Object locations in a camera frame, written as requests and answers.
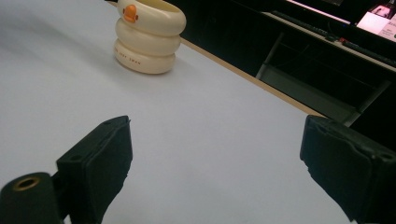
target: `monitor screen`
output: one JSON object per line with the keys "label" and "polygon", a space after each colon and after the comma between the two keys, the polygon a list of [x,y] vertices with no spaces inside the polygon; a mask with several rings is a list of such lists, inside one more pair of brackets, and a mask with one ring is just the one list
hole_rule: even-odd
{"label": "monitor screen", "polygon": [[396,42],[396,6],[394,0],[377,0],[366,9],[357,27]]}

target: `white table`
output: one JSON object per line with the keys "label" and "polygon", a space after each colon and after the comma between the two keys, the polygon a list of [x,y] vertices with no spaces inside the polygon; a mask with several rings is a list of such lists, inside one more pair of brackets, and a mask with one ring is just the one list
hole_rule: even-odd
{"label": "white table", "polygon": [[349,223],[299,159],[305,112],[182,45],[169,73],[114,58],[104,1],[0,1],[0,186],[128,115],[134,160],[104,223]]}

